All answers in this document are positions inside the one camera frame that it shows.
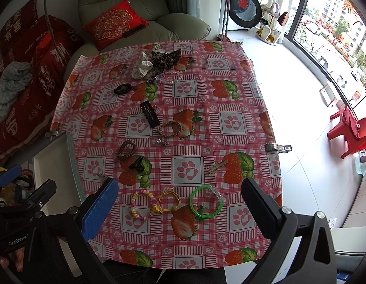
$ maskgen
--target blue gripper pad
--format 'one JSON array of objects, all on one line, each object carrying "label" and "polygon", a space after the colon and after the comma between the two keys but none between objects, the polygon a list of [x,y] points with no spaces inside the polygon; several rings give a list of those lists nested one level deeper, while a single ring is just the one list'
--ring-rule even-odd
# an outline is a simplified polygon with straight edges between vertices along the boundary
[{"label": "blue gripper pad", "polygon": [[95,200],[82,220],[82,236],[87,241],[96,237],[119,192],[117,180],[112,179]]},{"label": "blue gripper pad", "polygon": [[11,181],[15,180],[22,173],[22,167],[15,164],[13,167],[0,174],[0,187],[6,187]]}]

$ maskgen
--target red plastic chair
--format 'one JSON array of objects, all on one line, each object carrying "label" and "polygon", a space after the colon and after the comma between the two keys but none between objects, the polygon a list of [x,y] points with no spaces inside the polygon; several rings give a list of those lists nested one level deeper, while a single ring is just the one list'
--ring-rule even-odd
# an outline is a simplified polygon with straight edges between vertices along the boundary
[{"label": "red plastic chair", "polygon": [[[344,110],[340,110],[339,112],[333,114],[332,116],[330,116],[330,119],[333,120],[337,117],[340,117],[343,111]],[[360,125],[359,127],[360,139],[358,140],[355,138],[350,127],[347,124],[343,123],[341,120],[339,121],[339,124],[337,126],[335,126],[327,133],[327,138],[331,140],[336,137],[339,137],[340,135],[343,135],[345,137],[349,149],[341,156],[341,158],[344,159],[346,156],[366,148],[366,117],[357,121],[357,124]]]}]

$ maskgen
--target green bangle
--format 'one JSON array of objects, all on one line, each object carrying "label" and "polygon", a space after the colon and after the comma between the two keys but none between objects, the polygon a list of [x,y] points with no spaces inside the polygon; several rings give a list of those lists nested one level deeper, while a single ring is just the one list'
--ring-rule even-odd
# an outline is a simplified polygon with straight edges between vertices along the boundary
[{"label": "green bangle", "polygon": [[[213,194],[217,196],[218,198],[218,201],[220,202],[220,206],[218,206],[218,209],[212,213],[211,215],[201,215],[199,214],[195,208],[194,208],[194,205],[192,204],[192,200],[194,199],[194,196],[195,194],[200,190],[200,189],[211,189],[213,191]],[[218,190],[214,187],[214,186],[211,186],[211,185],[202,185],[200,187],[197,187],[192,193],[191,193],[191,196],[189,197],[189,206],[192,210],[192,212],[197,215],[198,217],[201,217],[203,219],[209,219],[209,218],[213,218],[215,216],[217,216],[220,211],[222,210],[223,206],[224,206],[224,198],[223,196],[221,195],[220,192],[218,192]]]}]

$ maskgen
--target person's hand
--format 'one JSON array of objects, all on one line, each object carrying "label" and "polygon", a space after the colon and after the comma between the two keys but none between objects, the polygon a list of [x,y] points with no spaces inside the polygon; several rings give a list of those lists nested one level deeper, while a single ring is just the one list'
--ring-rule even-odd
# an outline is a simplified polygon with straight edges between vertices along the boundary
[{"label": "person's hand", "polygon": [[[15,256],[15,267],[18,272],[23,271],[23,259],[24,259],[24,250],[25,247],[22,247],[19,250],[16,250],[13,254]],[[0,256],[0,265],[3,268],[7,268],[9,265],[8,259]]]}]

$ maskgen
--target pink checkered tablecloth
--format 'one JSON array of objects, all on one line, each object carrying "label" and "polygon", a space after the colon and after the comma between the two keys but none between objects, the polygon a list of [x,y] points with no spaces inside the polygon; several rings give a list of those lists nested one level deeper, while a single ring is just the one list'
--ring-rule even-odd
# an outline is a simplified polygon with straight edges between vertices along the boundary
[{"label": "pink checkered tablecloth", "polygon": [[[52,129],[72,134],[85,193],[100,187],[98,173],[119,181],[118,198],[89,243],[98,256],[156,268],[215,268],[259,259],[269,240],[241,197],[240,181],[254,176],[279,204],[282,189],[278,154],[264,150],[275,138],[252,61],[239,43],[160,44],[167,52],[182,49],[176,69],[183,78],[175,85],[133,80],[135,62],[152,45],[131,46],[96,57],[81,56],[57,104]],[[123,83],[140,85],[137,91],[115,95],[114,88]],[[160,136],[139,106],[145,100],[162,123],[174,116],[184,126],[180,137],[169,139],[169,146],[156,144]],[[136,155],[151,164],[142,176],[116,158],[127,139],[137,144]],[[209,176],[205,168],[223,159],[229,160],[226,167]],[[172,213],[165,212],[140,221],[130,215],[131,196],[139,187],[154,196],[172,187],[185,206],[193,190],[203,184],[216,186],[226,199],[215,218],[197,223],[189,212],[182,212],[171,220]],[[206,206],[213,197],[200,191],[195,204]],[[166,202],[175,201],[167,198]],[[136,210],[149,213],[146,196],[137,198]],[[182,226],[198,231],[182,240]]]}]

